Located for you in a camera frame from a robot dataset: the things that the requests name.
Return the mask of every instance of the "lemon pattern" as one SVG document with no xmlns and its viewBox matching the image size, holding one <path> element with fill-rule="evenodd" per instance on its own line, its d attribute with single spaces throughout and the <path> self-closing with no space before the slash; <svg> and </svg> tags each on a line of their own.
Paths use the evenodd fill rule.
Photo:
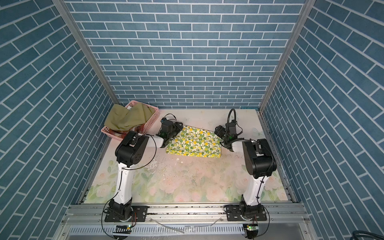
<svg viewBox="0 0 384 240">
<path fill-rule="evenodd" d="M 220 138 L 211 131 L 184 126 L 170 141 L 167 153 L 194 157 L 220 157 Z"/>
</svg>

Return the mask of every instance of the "blue brick wall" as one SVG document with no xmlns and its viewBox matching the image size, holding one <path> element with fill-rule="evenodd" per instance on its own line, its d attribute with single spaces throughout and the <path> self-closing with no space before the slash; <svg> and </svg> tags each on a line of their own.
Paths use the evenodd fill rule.
<svg viewBox="0 0 384 240">
<path fill-rule="evenodd" d="M 304 0 L 66 1 L 119 100 L 256 108 Z"/>
<path fill-rule="evenodd" d="M 317 0 L 265 108 L 319 239 L 384 234 L 383 13 Z"/>
<path fill-rule="evenodd" d="M 0 1 L 0 239 L 53 236 L 111 103 L 51 0 Z"/>
</svg>

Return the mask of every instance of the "table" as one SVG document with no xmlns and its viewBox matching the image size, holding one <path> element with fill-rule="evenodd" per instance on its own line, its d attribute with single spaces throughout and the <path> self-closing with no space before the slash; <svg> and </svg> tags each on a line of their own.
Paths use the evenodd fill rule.
<svg viewBox="0 0 384 240">
<path fill-rule="evenodd" d="M 176 116 L 184 125 L 214 131 L 224 126 L 228 109 L 160 109 L 160 116 L 149 129 L 156 134 L 160 120 L 167 113 Z M 254 109 L 237 109 L 237 121 L 243 128 L 240 137 L 264 138 Z M 114 196 L 118 168 L 114 151 L 119 141 L 112 139 L 102 159 L 84 203 L 105 203 Z M 152 159 L 154 147 L 147 147 L 138 166 Z M 154 160 L 145 168 L 135 170 L 132 202 L 237 202 L 244 193 L 250 175 L 246 171 L 244 155 L 221 148 L 220 158 L 190 157 L 167 154 L 157 148 Z M 273 172 L 261 196 L 262 201 L 287 200 L 277 171 Z"/>
</svg>

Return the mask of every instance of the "olive green cloth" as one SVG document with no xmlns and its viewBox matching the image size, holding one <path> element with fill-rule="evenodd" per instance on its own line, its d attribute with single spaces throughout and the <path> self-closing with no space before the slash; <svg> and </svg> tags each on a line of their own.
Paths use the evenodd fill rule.
<svg viewBox="0 0 384 240">
<path fill-rule="evenodd" d="M 135 126 L 146 123 L 155 113 L 155 109 L 142 103 L 137 103 L 130 110 L 119 104 L 114 104 L 104 125 L 114 131 L 128 131 Z"/>
</svg>

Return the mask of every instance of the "perforated basket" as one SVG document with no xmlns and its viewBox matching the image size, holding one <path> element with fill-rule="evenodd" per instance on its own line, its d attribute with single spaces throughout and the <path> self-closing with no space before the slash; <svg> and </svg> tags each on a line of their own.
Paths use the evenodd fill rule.
<svg viewBox="0 0 384 240">
<path fill-rule="evenodd" d="M 130 107 L 133 107 L 135 106 L 136 104 L 138 103 L 138 101 L 135 101 L 135 100 L 132 100 L 130 101 L 126 106 L 125 108 L 127 108 L 128 106 Z M 151 116 L 151 118 L 145 123 L 144 125 L 144 128 L 143 128 L 143 131 L 141 132 L 141 134 L 145 134 L 147 133 L 147 131 L 151 128 L 152 124 L 156 121 L 156 119 L 159 117 L 159 108 L 157 107 L 154 107 L 154 106 L 151 106 L 149 104 L 145 104 L 143 103 L 144 105 L 148 106 L 148 107 L 152 107 L 153 109 L 155 109 L 155 113 Z M 107 126 L 104 126 L 102 129 L 101 129 L 101 132 L 107 134 L 109 137 L 113 138 L 113 139 L 116 139 L 116 140 L 119 140 L 121 141 L 122 138 L 121 137 L 118 137 L 118 136 L 115 136 L 113 134 L 110 134 L 109 133 L 109 128 Z"/>
</svg>

